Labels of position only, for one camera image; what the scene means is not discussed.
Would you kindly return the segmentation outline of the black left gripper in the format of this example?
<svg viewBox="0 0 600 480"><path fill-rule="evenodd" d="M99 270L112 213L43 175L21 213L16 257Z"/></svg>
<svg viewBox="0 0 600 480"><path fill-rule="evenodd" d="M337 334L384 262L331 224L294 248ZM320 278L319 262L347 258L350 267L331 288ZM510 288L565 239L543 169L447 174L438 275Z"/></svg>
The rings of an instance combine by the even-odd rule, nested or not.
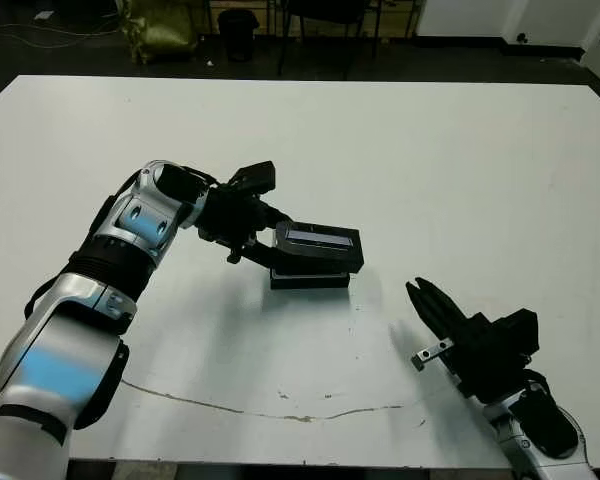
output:
<svg viewBox="0 0 600 480"><path fill-rule="evenodd" d="M280 252L259 241L249 241L258 231L275 230L279 223L291 221L289 215L262 201L258 195L239 193L221 185L208 191L195 226L200 238L229 249L229 263L237 264L244 257L271 270L279 267Z"/></svg>

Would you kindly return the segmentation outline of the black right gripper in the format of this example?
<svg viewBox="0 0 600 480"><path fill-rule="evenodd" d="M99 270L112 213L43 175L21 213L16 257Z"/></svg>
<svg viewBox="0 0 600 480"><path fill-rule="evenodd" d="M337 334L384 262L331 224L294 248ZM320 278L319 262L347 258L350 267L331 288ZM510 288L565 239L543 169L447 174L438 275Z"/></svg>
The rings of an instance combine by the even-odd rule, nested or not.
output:
<svg viewBox="0 0 600 480"><path fill-rule="evenodd" d="M461 393L482 403L493 403L524 388L531 358L529 312L514 312L494 322L481 313L467 318L432 282L416 277L405 286L416 313L438 338L434 346L411 357L416 370L439 359L459 378Z"/></svg>

